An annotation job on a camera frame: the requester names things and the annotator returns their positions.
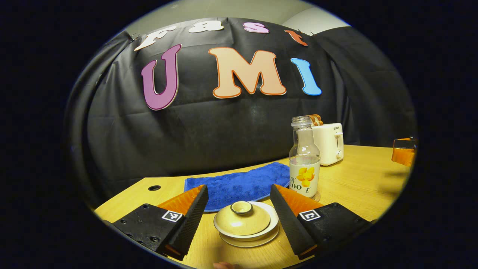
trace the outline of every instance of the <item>teacup lid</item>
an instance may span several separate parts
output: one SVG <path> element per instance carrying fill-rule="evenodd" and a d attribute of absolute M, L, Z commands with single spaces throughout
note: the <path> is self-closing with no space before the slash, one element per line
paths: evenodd
<path fill-rule="evenodd" d="M 263 208 L 240 201 L 228 205 L 216 214 L 219 228 L 233 235 L 253 235 L 269 225 L 271 217 Z"/>

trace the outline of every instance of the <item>pink letter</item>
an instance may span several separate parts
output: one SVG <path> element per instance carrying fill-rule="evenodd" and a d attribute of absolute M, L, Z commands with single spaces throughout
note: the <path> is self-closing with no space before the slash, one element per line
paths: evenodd
<path fill-rule="evenodd" d="M 242 26 L 244 26 L 244 30 L 251 32 L 251 33 L 261 33 L 267 34 L 269 30 L 265 28 L 265 26 L 258 22 L 245 22 Z"/>
<path fill-rule="evenodd" d="M 161 59 L 165 61 L 166 67 L 166 89 L 160 94 L 154 88 L 154 67 L 158 63 L 154 60 L 148 63 L 141 75 L 143 76 L 143 89 L 146 104 L 152 110 L 161 110 L 167 108 L 175 99 L 178 92 L 178 65 L 177 52 L 181 49 L 181 44 L 175 45 L 168 49 Z"/>

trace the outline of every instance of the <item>orange letter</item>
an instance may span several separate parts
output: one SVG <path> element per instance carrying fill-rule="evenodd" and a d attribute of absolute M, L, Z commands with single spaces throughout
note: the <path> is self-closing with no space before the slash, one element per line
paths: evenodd
<path fill-rule="evenodd" d="M 212 48 L 209 54 L 216 56 L 217 61 L 219 86 L 212 92 L 216 98 L 232 98 L 241 94 L 241 88 L 234 84 L 234 74 L 250 94 L 256 91 L 259 76 L 262 76 L 260 91 L 263 94 L 283 95 L 287 92 L 277 73 L 276 57 L 272 52 L 258 50 L 250 63 L 233 48 Z"/>
<path fill-rule="evenodd" d="M 298 35 L 296 32 L 291 31 L 291 30 L 284 30 L 284 31 L 288 32 L 288 33 L 291 35 L 291 37 L 292 37 L 297 43 L 299 43 L 299 44 L 304 45 L 304 46 L 307 47 L 307 43 L 304 42 L 304 41 L 302 41 L 302 39 L 301 39 L 302 37 L 301 37 L 300 35 Z"/>

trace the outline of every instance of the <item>blue towel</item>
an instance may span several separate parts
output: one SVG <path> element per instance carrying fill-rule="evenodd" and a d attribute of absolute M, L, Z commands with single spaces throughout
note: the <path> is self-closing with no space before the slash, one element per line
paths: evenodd
<path fill-rule="evenodd" d="M 271 185 L 289 186 L 289 167 L 271 163 L 249 172 L 217 177 L 188 178 L 184 191 L 206 184 L 209 194 L 204 212 L 216 212 L 237 201 L 257 201 L 271 194 Z"/>

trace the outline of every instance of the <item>white toaster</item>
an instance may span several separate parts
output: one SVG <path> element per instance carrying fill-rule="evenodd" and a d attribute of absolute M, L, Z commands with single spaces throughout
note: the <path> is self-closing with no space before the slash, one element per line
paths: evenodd
<path fill-rule="evenodd" d="M 314 143 L 320 150 L 320 165 L 328 166 L 344 158 L 342 124 L 329 123 L 312 126 Z"/>

